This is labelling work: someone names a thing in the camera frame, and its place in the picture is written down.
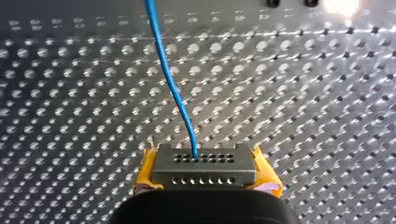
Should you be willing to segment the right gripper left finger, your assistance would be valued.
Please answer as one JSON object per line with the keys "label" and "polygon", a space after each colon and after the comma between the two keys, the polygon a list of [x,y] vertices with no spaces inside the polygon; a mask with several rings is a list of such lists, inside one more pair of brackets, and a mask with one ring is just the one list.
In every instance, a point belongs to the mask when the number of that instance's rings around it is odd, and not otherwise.
{"label": "right gripper left finger", "polygon": [[151,179],[157,153],[158,149],[153,143],[150,143],[150,147],[144,150],[141,166],[134,182],[134,195],[151,190],[164,189],[164,184],[154,183]]}

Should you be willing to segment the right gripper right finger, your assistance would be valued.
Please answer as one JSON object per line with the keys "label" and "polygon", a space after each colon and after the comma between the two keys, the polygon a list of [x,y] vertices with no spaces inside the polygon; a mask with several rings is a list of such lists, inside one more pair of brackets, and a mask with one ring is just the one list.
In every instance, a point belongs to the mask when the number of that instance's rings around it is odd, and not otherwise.
{"label": "right gripper right finger", "polygon": [[261,148],[255,146],[251,151],[251,155],[256,168],[256,177],[254,183],[247,185],[247,188],[269,193],[280,198],[284,190],[283,183],[262,154]]}

